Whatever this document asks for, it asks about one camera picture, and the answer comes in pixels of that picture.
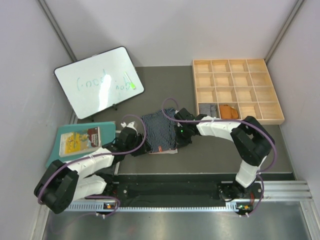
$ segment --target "teal folder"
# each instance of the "teal folder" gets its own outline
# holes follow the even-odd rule
[[[82,123],[82,124],[72,124],[72,125],[64,125],[58,128],[58,132],[55,137],[53,150],[51,152],[51,155],[48,159],[48,161],[45,164],[45,167],[49,167],[49,165],[59,159],[61,162],[67,162],[71,160],[75,160],[78,158],[81,158],[84,155],[89,154],[90,152],[72,155],[72,156],[59,156],[59,150],[60,150],[60,139],[61,134],[66,134],[74,131],[81,131],[85,129],[100,127],[100,136],[101,136],[101,143],[102,145],[108,144],[112,142],[116,137],[116,125],[114,122],[107,121],[107,122],[92,122],[92,123]]]

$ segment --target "white wall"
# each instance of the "white wall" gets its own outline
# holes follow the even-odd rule
[[[0,32],[0,239],[26,240],[34,188],[71,115],[53,70],[70,60],[35,0],[2,2]]]
[[[296,0],[46,0],[78,59],[125,46],[135,66],[264,58]]]
[[[281,130],[300,179],[320,212],[320,1],[307,0],[268,68],[285,122]]]

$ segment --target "wooden compartment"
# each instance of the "wooden compartment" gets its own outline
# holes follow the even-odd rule
[[[213,76],[214,83],[217,87],[232,87],[234,85],[231,73],[214,73]]]
[[[239,108],[242,119],[245,119],[247,116],[253,116],[256,119],[262,119],[257,102],[239,102]]]
[[[248,72],[235,72],[232,73],[233,83],[235,86],[245,87],[252,86],[250,73]]]
[[[217,94],[214,87],[197,87],[196,97],[198,103],[216,103]]]
[[[257,100],[259,102],[277,102],[276,91],[272,86],[256,86],[254,87]]]
[[[196,73],[211,73],[211,60],[194,60],[193,69]]]
[[[230,66],[228,60],[212,60],[212,71],[214,73],[230,72]]]
[[[250,72],[267,72],[267,65],[263,59],[248,59],[247,60]]]
[[[261,102],[259,105],[263,119],[278,120],[275,124],[281,124],[284,121],[284,115],[278,102]]]
[[[242,119],[241,117],[241,113],[240,113],[240,109],[239,109],[239,104],[237,102],[221,102],[218,104],[218,115],[219,115],[219,118],[221,116],[220,114],[220,105],[229,105],[230,107],[236,109],[236,111],[238,112],[238,119]]]
[[[252,72],[251,79],[254,86],[272,86],[271,78],[267,72]]]
[[[261,124],[284,122],[264,59],[198,59],[193,61],[196,110],[199,103],[228,104],[239,118],[255,117]]]
[[[216,96],[219,103],[237,102],[236,91],[234,87],[217,87]]]
[[[252,86],[239,86],[235,88],[238,102],[257,102],[255,89]]]
[[[231,72],[249,72],[246,60],[229,60]]]
[[[197,87],[214,87],[214,75],[212,73],[196,73],[195,85]]]

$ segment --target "navy striped cloth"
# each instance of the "navy striped cloth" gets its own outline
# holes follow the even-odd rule
[[[174,118],[173,107],[164,110],[165,113]],[[177,148],[175,122],[167,119],[161,110],[155,113],[143,115],[142,121],[146,126],[146,141],[151,147],[151,153],[159,153]]]

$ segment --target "orange object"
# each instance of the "orange object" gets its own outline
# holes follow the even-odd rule
[[[239,118],[237,110],[227,104],[220,105],[219,109],[220,109],[220,116],[222,119],[238,119]]]

